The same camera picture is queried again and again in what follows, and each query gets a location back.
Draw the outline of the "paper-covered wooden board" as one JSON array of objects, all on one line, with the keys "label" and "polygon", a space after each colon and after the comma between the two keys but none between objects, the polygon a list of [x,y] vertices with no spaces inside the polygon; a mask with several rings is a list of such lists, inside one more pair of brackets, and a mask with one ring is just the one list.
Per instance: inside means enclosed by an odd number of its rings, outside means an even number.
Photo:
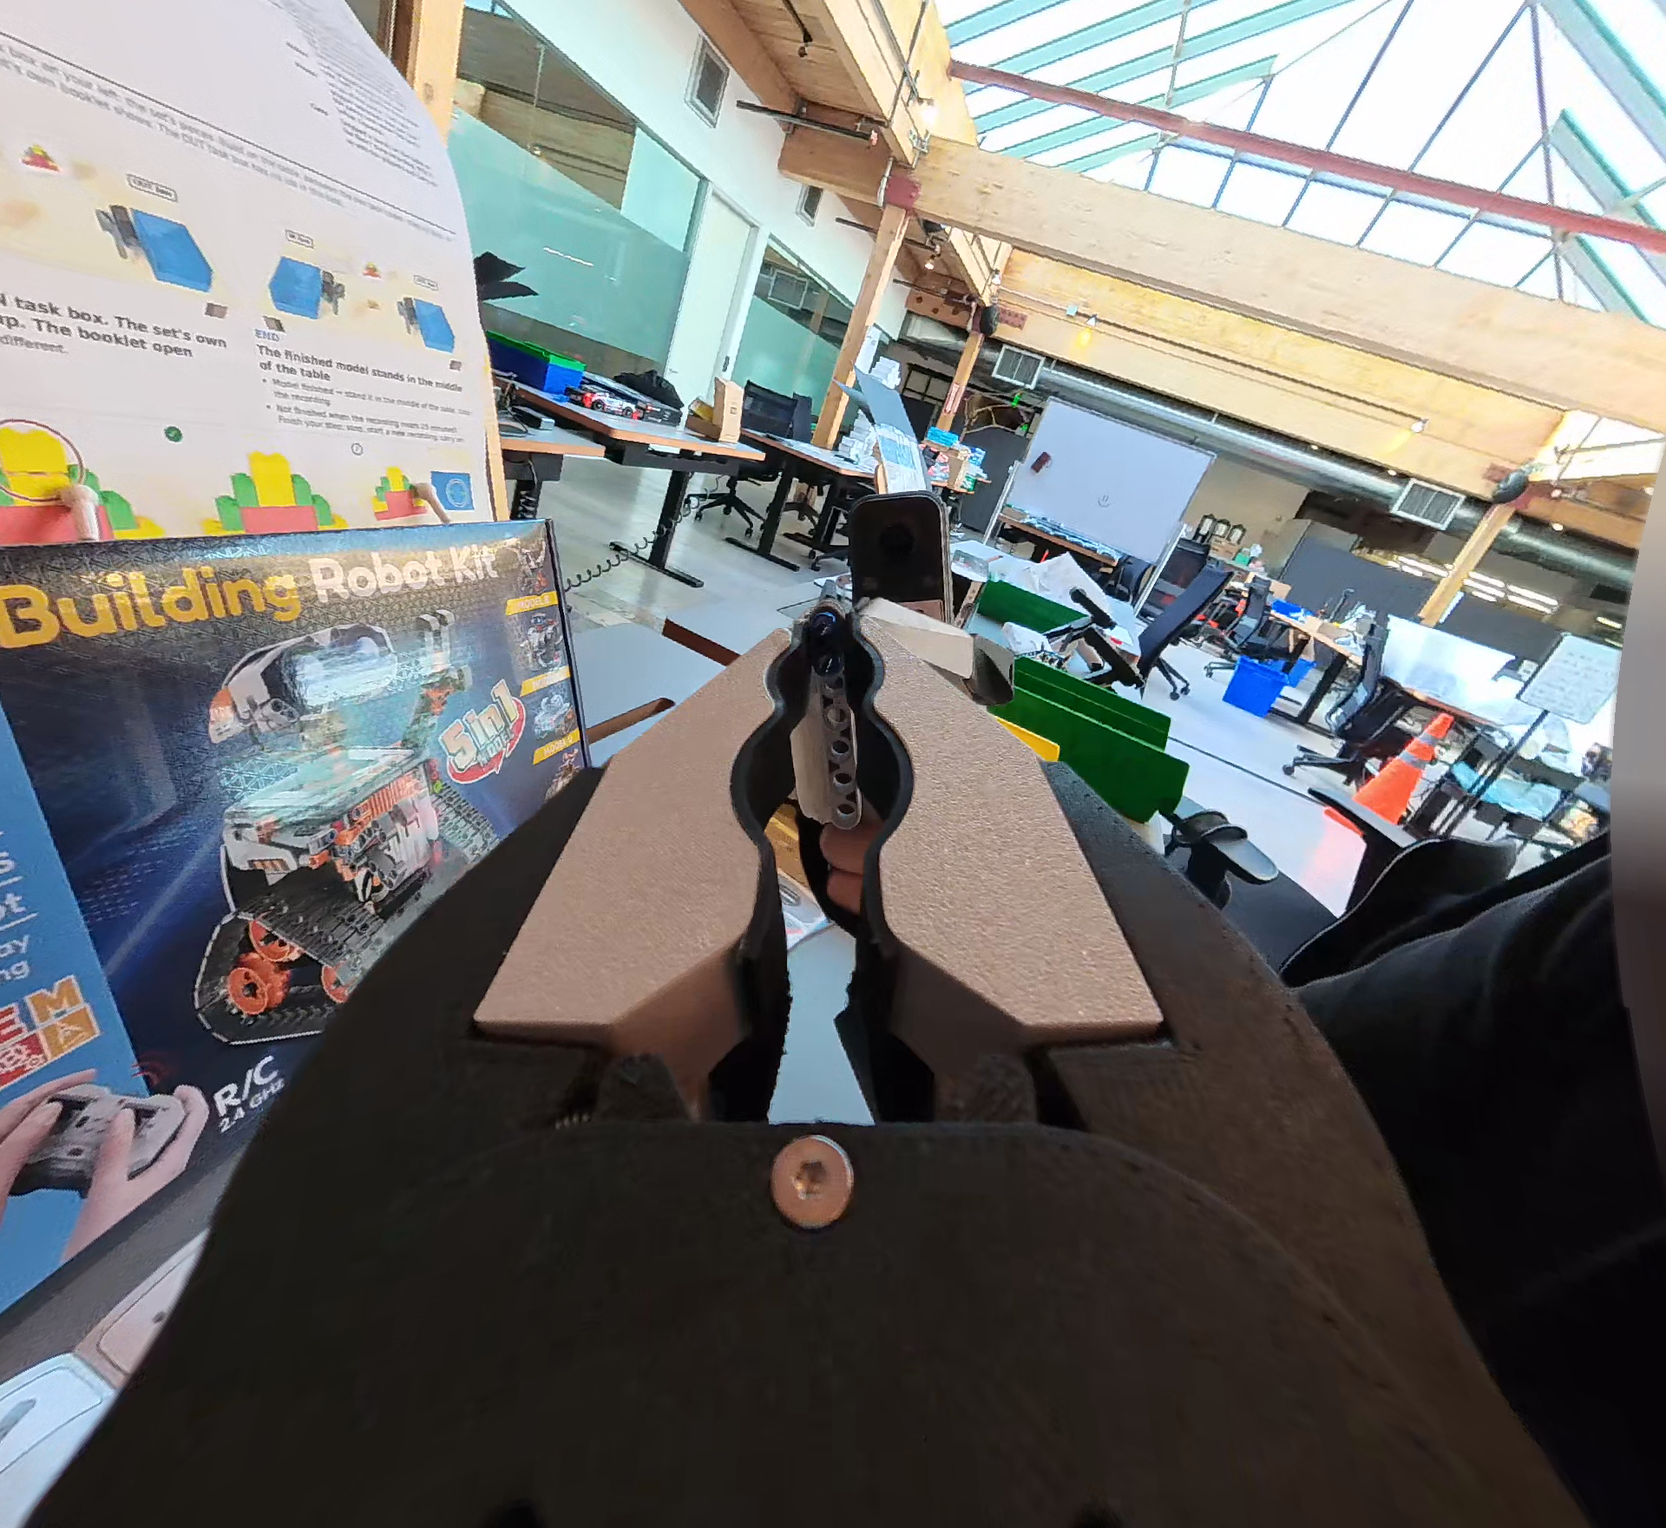
[{"label": "paper-covered wooden board", "polygon": [[852,376],[852,397],[873,428],[877,491],[884,497],[930,491],[927,464],[901,392],[871,373]]}]

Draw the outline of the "building instruction booklet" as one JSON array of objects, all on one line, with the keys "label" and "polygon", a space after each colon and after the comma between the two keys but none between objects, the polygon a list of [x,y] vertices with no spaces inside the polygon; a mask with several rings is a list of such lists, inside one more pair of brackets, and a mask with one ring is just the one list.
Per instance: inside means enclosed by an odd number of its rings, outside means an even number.
[{"label": "building instruction booklet", "polygon": [[821,936],[831,918],[819,903],[801,858],[801,831],[796,802],[783,802],[769,818],[767,837],[777,856],[777,885],[780,897],[783,941],[794,954],[798,946]]}]

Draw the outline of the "orange traffic cone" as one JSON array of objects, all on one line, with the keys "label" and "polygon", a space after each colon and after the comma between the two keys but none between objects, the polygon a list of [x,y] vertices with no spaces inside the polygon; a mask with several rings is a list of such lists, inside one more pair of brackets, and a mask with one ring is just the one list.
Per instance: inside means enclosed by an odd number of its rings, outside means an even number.
[{"label": "orange traffic cone", "polygon": [[1387,761],[1352,799],[1384,823],[1404,826],[1414,791],[1426,770],[1439,761],[1440,745],[1452,728],[1452,714],[1440,710],[1390,761]]}]

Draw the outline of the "grey perforated toy beam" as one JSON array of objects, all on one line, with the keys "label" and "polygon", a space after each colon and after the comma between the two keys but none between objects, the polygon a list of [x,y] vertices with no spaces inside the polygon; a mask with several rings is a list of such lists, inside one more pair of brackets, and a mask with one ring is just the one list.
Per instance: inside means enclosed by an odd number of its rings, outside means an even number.
[{"label": "grey perforated toy beam", "polygon": [[801,622],[796,625],[788,663],[803,693],[803,710],[790,734],[796,805],[809,822],[852,828],[862,822],[866,808],[857,725],[860,704],[871,688],[871,657],[852,610],[850,647],[844,666],[816,668],[803,652]]}]

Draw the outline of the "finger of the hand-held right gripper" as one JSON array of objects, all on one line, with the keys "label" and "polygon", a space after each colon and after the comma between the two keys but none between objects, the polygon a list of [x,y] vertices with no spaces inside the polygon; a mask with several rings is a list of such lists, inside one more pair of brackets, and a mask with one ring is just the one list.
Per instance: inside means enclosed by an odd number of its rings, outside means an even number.
[{"label": "finger of the hand-held right gripper", "polygon": [[909,656],[960,684],[981,708],[1003,708],[1015,698],[1015,650],[972,636],[930,614],[884,599],[860,603],[862,636],[901,643]]}]

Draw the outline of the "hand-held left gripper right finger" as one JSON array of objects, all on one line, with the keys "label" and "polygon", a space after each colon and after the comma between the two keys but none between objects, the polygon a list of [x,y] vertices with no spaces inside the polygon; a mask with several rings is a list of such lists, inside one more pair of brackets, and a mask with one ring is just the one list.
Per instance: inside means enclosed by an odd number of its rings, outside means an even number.
[{"label": "hand-held left gripper right finger", "polygon": [[984,1060],[1165,1043],[1165,1017],[1043,765],[873,634],[866,856],[841,1038],[881,1121],[930,1121]]}]

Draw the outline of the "white whiteboard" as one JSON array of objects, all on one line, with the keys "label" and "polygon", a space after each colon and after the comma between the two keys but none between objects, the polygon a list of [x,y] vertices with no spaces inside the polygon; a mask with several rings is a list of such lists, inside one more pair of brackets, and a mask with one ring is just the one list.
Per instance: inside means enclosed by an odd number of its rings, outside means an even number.
[{"label": "white whiteboard", "polygon": [[1178,541],[1212,462],[1199,446],[1049,397],[1003,511],[1156,563]]}]

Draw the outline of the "robot kit box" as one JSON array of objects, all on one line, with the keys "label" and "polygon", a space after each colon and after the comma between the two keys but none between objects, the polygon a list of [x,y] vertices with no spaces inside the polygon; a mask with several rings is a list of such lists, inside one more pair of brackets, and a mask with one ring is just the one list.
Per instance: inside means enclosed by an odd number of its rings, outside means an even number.
[{"label": "robot kit box", "polygon": [[3,548],[3,1307],[587,768],[546,521]]}]

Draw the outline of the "small white sign board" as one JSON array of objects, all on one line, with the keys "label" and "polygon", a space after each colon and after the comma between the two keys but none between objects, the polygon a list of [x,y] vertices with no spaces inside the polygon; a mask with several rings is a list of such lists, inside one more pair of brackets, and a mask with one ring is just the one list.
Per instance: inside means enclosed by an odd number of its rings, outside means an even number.
[{"label": "small white sign board", "polygon": [[1567,725],[1594,725],[1613,703],[1621,647],[1564,634],[1553,652],[1518,693],[1535,714],[1554,714]]}]

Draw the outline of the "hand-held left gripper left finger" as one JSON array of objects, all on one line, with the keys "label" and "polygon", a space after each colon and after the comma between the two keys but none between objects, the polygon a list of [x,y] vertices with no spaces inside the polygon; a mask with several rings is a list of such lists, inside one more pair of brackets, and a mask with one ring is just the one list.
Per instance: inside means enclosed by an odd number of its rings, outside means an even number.
[{"label": "hand-held left gripper left finger", "polygon": [[483,1038],[651,1055],[694,1114],[769,1117],[790,993],[774,849],[733,770],[777,722],[787,650],[774,630],[607,761],[473,1012]]}]

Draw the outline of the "wooden top standing desk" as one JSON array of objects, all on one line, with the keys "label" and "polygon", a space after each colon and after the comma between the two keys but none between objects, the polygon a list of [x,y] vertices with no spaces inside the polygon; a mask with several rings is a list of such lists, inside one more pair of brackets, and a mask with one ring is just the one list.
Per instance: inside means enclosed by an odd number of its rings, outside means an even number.
[{"label": "wooden top standing desk", "polygon": [[[877,469],[780,434],[741,429],[741,436],[763,450],[763,462],[777,469],[777,491],[769,500],[756,541],[728,538],[728,544],[788,573],[819,573],[824,562],[845,557],[847,547],[835,547],[841,519],[857,500],[873,493]],[[824,488],[824,501],[811,537],[801,538],[803,553],[790,559],[777,553],[777,541],[796,485]]]},{"label": "wooden top standing desk", "polygon": [[532,392],[514,381],[494,376],[499,394],[499,436],[506,464],[527,469],[530,481],[556,479],[542,464],[563,464],[566,459],[598,455],[620,469],[663,471],[668,488],[656,515],[651,538],[635,547],[612,541],[609,559],[582,570],[576,586],[598,580],[627,562],[635,562],[663,578],[689,588],[705,588],[694,573],[676,569],[669,562],[676,529],[687,515],[694,511],[689,501],[692,477],[736,479],[747,464],[762,464],[762,450],[751,445],[723,445],[705,440],[685,428],[654,421],[612,421],[606,415],[576,407],[568,400],[554,400],[546,392]]}]

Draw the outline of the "green plastic bin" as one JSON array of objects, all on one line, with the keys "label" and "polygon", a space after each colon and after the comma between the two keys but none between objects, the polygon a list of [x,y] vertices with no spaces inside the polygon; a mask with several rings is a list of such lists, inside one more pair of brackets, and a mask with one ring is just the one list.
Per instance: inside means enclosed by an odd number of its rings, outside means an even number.
[{"label": "green plastic bin", "polygon": [[1041,734],[1038,719],[1023,719],[1021,712],[1049,704],[1078,719],[1110,728],[1142,745],[1165,751],[1170,745],[1170,719],[1137,699],[1129,699],[1110,684],[1094,684],[1041,657],[1018,657],[1012,666],[1012,703],[1003,710],[1015,725]]},{"label": "green plastic bin", "polygon": [[1091,616],[1073,603],[1059,603],[1008,580],[986,580],[976,596],[974,616],[995,625],[1018,625],[1041,637],[1094,625]]},{"label": "green plastic bin", "polygon": [[992,718],[1057,745],[1059,760],[1129,822],[1146,823],[1184,799],[1191,765],[1170,751],[1163,722],[1150,714],[1077,710],[1015,693]]}]

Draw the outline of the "person's right hand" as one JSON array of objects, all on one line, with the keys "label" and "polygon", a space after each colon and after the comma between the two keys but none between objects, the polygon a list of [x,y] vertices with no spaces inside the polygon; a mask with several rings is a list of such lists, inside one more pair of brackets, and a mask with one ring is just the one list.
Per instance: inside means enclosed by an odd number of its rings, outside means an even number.
[{"label": "person's right hand", "polygon": [[824,899],[835,914],[857,918],[862,914],[866,856],[881,826],[866,817],[852,828],[821,828]]}]

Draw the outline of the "printed instruction sheet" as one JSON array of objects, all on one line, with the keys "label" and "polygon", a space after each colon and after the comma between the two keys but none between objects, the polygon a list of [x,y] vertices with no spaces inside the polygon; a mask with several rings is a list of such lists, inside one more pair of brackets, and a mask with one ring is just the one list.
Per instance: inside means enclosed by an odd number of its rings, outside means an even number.
[{"label": "printed instruction sheet", "polygon": [[465,213],[346,0],[3,0],[3,544],[488,521]]}]

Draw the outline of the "person's black clothing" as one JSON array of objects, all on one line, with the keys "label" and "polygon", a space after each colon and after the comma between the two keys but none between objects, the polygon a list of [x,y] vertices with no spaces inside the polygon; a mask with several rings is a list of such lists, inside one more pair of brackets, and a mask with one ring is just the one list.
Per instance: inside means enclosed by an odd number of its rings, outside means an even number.
[{"label": "person's black clothing", "polygon": [[1611,841],[1395,925],[1298,1001],[1514,1415],[1594,1527],[1662,1527],[1664,1167]]}]

